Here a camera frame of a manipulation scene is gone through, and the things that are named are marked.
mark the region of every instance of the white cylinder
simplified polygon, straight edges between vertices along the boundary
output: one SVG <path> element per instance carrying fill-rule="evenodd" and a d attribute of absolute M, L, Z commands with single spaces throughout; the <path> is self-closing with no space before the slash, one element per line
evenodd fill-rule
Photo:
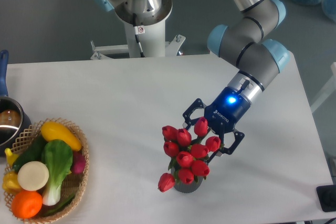
<path fill-rule="evenodd" d="M 135 40 L 133 25 L 124 22 L 126 39 L 130 58 L 140 58 L 140 48 Z M 165 56 L 165 19 L 150 26 L 143 26 L 145 33 L 139 34 L 139 41 L 145 57 L 164 57 Z"/>

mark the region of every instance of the cable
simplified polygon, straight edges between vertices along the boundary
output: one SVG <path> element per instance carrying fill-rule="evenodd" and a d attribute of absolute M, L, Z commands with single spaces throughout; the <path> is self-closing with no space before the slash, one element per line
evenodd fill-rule
<path fill-rule="evenodd" d="M 133 27 L 137 26 L 135 20 L 136 20 L 136 14 L 133 13 Z M 136 41 L 136 43 L 138 43 L 138 46 L 139 46 L 139 49 L 140 49 L 140 57 L 141 58 L 145 58 L 145 54 L 143 53 L 142 46 L 141 46 L 138 34 L 135 34 L 135 41 Z"/>
<path fill-rule="evenodd" d="M 333 218 L 333 219 L 328 220 L 325 224 L 330 224 L 330 223 L 332 223 L 334 220 L 336 220 L 336 218 Z"/>

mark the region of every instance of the yellow squash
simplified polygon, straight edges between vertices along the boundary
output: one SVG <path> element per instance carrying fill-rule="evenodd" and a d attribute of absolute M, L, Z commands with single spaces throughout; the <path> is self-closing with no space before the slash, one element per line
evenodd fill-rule
<path fill-rule="evenodd" d="M 10 165 L 10 167 L 12 167 L 13 163 L 16 161 L 19 155 L 13 153 L 10 148 L 5 148 L 5 154 L 6 154 L 7 163 Z"/>
<path fill-rule="evenodd" d="M 77 152 L 82 148 L 82 143 L 63 124 L 57 122 L 45 122 L 41 127 L 41 134 L 47 142 L 56 139 L 63 140 L 73 151 Z"/>

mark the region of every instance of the blue light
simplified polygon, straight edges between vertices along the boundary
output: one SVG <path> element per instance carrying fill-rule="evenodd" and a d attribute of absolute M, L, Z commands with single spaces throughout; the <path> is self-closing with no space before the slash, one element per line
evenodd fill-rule
<path fill-rule="evenodd" d="M 227 98 L 227 102 L 230 103 L 230 104 L 233 104 L 233 103 L 235 103 L 236 101 L 237 101 L 237 99 L 234 98 L 234 97 L 228 97 L 228 98 Z"/>

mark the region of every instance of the bok choy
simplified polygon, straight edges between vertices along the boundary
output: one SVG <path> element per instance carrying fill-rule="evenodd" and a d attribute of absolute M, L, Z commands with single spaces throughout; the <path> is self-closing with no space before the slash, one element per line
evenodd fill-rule
<path fill-rule="evenodd" d="M 72 149 L 62 140 L 53 140 L 46 144 L 42 162 L 49 170 L 49 179 L 42 195 L 43 204 L 53 206 L 60 200 L 62 182 L 70 171 Z"/>

